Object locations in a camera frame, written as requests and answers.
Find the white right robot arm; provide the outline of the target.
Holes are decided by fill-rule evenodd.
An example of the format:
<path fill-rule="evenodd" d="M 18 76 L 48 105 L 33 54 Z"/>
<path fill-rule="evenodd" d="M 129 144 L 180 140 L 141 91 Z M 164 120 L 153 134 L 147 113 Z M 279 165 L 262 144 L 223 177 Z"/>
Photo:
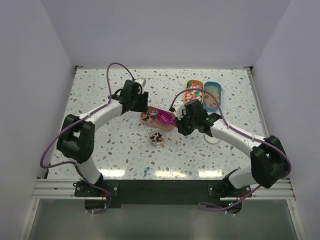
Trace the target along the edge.
<path fill-rule="evenodd" d="M 197 130 L 230 144 L 249 157 L 249 167 L 235 169 L 224 177 L 222 189 L 227 196 L 233 197 L 241 188 L 252 184 L 269 189 L 291 172 L 291 163 L 277 137 L 258 136 L 236 127 L 222 114 L 208 113 L 198 100 L 176 101 L 170 109 L 176 113 L 174 123 L 180 134 L 188 136 Z"/>

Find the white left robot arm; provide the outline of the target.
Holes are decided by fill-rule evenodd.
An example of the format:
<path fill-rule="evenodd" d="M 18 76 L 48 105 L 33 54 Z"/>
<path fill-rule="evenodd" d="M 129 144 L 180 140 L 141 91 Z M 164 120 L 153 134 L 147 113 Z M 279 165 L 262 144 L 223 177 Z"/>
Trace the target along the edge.
<path fill-rule="evenodd" d="M 81 116 L 69 114 L 64 119 L 63 134 L 58 138 L 56 148 L 75 165 L 82 180 L 87 182 L 86 191 L 92 196 L 99 196 L 104 190 L 103 175 L 92 158 L 95 132 L 126 112 L 147 112 L 149 93 L 143 91 L 145 85 L 144 78 L 126 80 L 124 86 L 111 95 L 109 104 Z"/>

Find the magenta plastic scoop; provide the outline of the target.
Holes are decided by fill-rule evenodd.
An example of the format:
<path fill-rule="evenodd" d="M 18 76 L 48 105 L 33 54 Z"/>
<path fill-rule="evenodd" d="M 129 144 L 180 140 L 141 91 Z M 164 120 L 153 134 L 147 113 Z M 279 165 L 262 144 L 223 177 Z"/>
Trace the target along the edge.
<path fill-rule="evenodd" d="M 173 128 L 176 128 L 177 125 L 174 122 L 175 116 L 170 114 L 165 110 L 155 109 L 155 124 L 164 131 L 171 131 Z"/>

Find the pink tray of lollipops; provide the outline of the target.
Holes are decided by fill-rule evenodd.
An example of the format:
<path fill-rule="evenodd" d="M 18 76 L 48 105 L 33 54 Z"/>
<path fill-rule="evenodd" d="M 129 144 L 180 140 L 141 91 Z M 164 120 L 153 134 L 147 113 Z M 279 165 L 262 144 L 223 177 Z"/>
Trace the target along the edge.
<path fill-rule="evenodd" d="M 157 117 L 157 110 L 159 110 L 159 108 L 149 106 L 148 112 L 140 113 L 141 122 L 144 125 L 149 126 L 151 128 L 161 129 L 165 132 L 172 131 L 175 127 L 171 124 L 168 124 L 168 125 L 163 124 Z"/>

